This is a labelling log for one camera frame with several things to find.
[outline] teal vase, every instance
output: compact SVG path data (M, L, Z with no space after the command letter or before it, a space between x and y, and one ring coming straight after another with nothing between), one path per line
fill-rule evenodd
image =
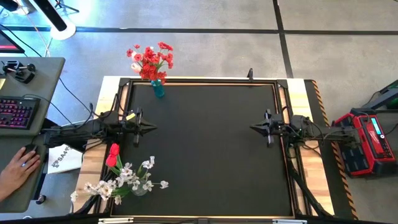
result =
M164 88L161 80L158 79L155 81L150 81L150 84L152 84L152 87L154 88L155 96L157 96L158 98L164 96Z

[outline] gray desk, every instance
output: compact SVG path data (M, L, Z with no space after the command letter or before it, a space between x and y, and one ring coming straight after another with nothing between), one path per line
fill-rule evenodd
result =
M0 90L0 96L35 94L51 101L65 63L64 58L0 57L0 60L4 63L8 60L18 60L23 65L33 63L36 66L36 76L28 84L21 83L7 76L6 82ZM0 129L0 136L35 136L42 127L49 104L45 100L40 101L39 109L29 130Z
M22 96L24 94L35 94L51 101L60 77L64 58L38 58L38 57L0 57L0 60L19 60L22 64L33 63L36 66L36 76L28 84L16 81L7 77L6 82L0 90L0 96ZM27 144L30 144L33 137L37 135L43 125L49 108L49 102L40 101L40 106L35 115L30 130L0 129L0 170L3 170L15 153ZM47 149L43 146L43 137L37 136L34 144L38 145L40 160L44 161ZM0 203L0 213L24 212L32 200L35 190L39 185L39 179L45 164L30 175L27 182L10 197Z

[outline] rgb keyboard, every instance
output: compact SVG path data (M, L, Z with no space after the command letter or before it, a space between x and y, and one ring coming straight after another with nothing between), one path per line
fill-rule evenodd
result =
M40 99L0 96L0 128L29 129Z

